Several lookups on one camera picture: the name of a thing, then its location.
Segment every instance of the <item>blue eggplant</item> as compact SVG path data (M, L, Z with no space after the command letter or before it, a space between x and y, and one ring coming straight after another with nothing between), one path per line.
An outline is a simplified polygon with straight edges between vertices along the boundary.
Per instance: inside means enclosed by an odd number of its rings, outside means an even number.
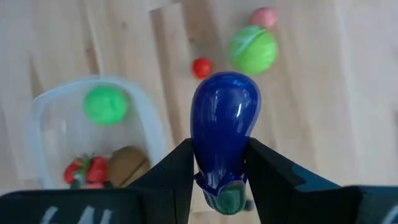
M244 150L261 107L257 85L238 72L200 83L191 107L191 137L207 204L233 215L246 204Z

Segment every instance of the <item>clear plastic bin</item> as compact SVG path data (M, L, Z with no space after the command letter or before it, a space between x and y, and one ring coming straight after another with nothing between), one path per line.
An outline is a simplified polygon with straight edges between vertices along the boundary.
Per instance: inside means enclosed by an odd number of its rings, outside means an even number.
M128 95L130 110L122 122L102 126L85 116L83 99L100 85L116 86ZM44 189L68 188L63 172L83 154L109 157L115 150L134 145L147 154L152 167L167 153L166 135L154 104L138 86L119 77L92 76L41 94L33 101L26 136L37 182Z

